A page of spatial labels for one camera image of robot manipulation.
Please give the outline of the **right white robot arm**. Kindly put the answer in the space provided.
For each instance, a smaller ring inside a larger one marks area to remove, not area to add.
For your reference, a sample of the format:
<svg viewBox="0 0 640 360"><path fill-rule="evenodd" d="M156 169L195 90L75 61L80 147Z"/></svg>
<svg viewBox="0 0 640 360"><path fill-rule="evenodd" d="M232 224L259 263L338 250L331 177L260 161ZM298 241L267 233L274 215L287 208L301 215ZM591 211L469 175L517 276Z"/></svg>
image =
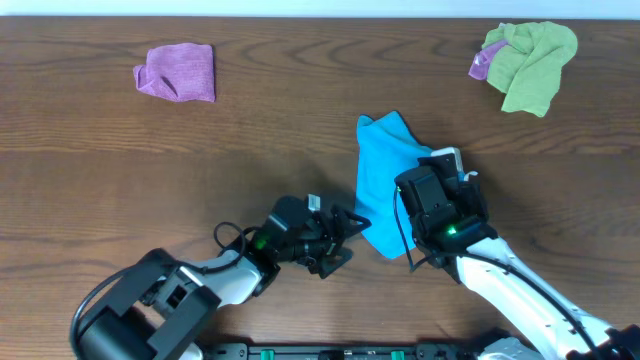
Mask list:
<svg viewBox="0 0 640 360"><path fill-rule="evenodd" d="M424 262L499 310L545 359L636 359L639 328L613 328L573 304L521 261L489 224L479 186L455 170L420 166L398 175Z"/></svg>

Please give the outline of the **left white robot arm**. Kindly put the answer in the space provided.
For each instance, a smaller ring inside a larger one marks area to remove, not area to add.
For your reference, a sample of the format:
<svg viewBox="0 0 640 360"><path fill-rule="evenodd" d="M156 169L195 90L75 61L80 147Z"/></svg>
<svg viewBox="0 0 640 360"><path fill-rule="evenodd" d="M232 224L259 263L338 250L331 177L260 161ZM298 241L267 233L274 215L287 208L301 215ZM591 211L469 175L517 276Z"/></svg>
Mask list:
<svg viewBox="0 0 640 360"><path fill-rule="evenodd" d="M196 338L221 307L262 294L283 262L326 278L352 257L344 243L371 225L308 195L279 198L259 226L230 223L236 238L205 261L157 248L100 282L77 307L69 343L79 359L202 359Z"/></svg>

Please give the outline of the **blue microfiber cloth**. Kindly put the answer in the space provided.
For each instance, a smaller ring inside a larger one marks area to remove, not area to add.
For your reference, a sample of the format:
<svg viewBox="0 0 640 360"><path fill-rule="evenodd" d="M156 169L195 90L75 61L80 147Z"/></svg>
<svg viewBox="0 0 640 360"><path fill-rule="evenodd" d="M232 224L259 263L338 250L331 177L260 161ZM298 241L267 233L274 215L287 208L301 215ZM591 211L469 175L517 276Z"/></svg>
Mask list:
<svg viewBox="0 0 640 360"><path fill-rule="evenodd" d="M364 238L387 259L403 256L415 247L409 239L411 225L403 204L394 202L397 175L418 166L431 155L419 144L397 111L374 120L359 117L356 129L359 158L355 213L371 221Z"/></svg>

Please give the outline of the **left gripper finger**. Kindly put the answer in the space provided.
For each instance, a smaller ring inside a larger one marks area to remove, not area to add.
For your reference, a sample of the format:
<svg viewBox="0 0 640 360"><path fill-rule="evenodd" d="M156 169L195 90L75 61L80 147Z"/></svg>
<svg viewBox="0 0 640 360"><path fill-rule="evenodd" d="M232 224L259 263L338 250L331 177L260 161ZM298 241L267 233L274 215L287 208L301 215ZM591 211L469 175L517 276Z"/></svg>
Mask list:
<svg viewBox="0 0 640 360"><path fill-rule="evenodd" d="M344 266L353 257L353 251L348 248L340 248L334 255L322 255L314 260L309 266L309 273L318 275L321 279L326 279L336 270Z"/></svg>
<svg viewBox="0 0 640 360"><path fill-rule="evenodd" d="M346 208L332 206L336 235L341 239L348 239L371 227L371 221Z"/></svg>

